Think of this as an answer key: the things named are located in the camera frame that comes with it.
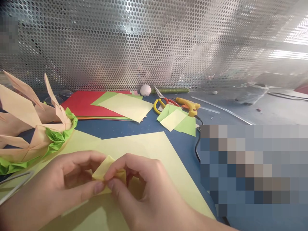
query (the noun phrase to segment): white ball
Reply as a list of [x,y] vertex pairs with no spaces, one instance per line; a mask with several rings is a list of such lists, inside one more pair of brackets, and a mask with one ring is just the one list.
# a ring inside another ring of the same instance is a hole
[[147,84],[143,85],[141,88],[140,88],[140,94],[143,95],[143,96],[149,96],[149,94],[151,94],[151,87]]

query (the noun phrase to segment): fingernail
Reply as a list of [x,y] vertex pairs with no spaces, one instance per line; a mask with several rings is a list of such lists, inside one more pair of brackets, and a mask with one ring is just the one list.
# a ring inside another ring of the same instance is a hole
[[108,188],[110,188],[112,190],[113,185],[115,184],[113,180],[108,181]]
[[94,188],[94,193],[95,194],[99,194],[101,193],[103,190],[104,190],[104,183],[103,182],[98,182],[96,185],[95,185],[95,188]]

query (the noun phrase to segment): perforated metal sheet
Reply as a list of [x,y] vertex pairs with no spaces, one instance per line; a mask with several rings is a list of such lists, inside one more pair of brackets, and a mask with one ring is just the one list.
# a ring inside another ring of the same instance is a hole
[[307,0],[10,0],[19,51],[0,67],[36,90],[192,90],[308,73]]

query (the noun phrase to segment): yellow glue gun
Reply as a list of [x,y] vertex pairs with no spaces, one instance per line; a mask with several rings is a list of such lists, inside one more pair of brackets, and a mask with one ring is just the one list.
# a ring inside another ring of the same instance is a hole
[[183,105],[182,107],[187,108],[189,110],[188,116],[195,117],[197,115],[197,110],[200,108],[200,104],[178,97],[175,99],[175,101],[179,104],[182,104]]

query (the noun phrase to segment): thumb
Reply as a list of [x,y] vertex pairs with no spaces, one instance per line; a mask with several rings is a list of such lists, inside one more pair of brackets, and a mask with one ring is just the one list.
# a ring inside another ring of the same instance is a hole
[[75,188],[65,190],[63,195],[63,205],[66,205],[65,211],[101,193],[104,188],[105,184],[102,181],[90,181]]
[[117,178],[108,181],[108,187],[111,189],[112,195],[118,202],[127,224],[129,224],[134,220],[134,217],[136,217],[135,213],[137,212],[138,201],[129,192],[125,184]]

